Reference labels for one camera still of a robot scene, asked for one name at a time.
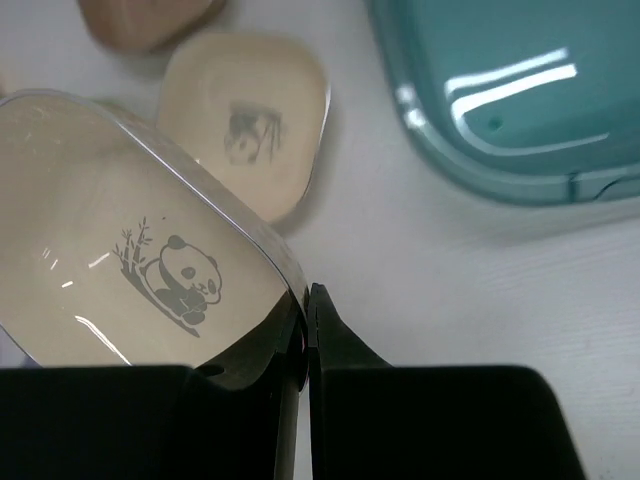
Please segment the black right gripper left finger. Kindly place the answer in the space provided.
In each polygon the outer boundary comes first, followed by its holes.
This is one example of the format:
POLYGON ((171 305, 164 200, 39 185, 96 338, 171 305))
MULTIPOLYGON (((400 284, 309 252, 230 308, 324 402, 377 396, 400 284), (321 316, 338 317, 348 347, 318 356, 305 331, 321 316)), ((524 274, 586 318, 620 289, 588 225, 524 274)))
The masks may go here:
POLYGON ((7 368, 5 479, 289 479, 306 325, 283 296, 203 366, 7 368))

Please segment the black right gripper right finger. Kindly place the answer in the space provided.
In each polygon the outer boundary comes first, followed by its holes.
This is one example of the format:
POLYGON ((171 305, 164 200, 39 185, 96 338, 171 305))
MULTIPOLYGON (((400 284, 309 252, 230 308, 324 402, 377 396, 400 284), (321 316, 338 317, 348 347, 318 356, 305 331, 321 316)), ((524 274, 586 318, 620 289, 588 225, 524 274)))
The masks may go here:
POLYGON ((517 365, 399 367, 308 303, 312 472, 317 479, 581 479, 556 396, 517 365))

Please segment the cream panda plate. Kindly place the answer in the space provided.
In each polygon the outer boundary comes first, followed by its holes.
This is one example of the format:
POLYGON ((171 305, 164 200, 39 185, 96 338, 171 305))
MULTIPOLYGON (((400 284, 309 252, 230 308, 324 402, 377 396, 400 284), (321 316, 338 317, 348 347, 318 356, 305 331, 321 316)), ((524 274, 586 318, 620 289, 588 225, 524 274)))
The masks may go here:
POLYGON ((268 223, 310 185, 330 105, 316 55, 291 38, 198 34, 166 69, 157 128, 268 223))
POLYGON ((282 238, 155 128, 2 100, 1 325, 36 364, 197 367, 306 293, 282 238))

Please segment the brown panda plate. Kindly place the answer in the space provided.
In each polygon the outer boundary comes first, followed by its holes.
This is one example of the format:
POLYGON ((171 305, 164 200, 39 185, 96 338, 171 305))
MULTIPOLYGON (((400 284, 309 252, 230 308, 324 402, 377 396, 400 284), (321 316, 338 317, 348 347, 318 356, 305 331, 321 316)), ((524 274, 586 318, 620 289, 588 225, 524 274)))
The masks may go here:
POLYGON ((146 53, 213 20, 226 0, 86 0, 77 3, 85 26, 102 46, 146 53))

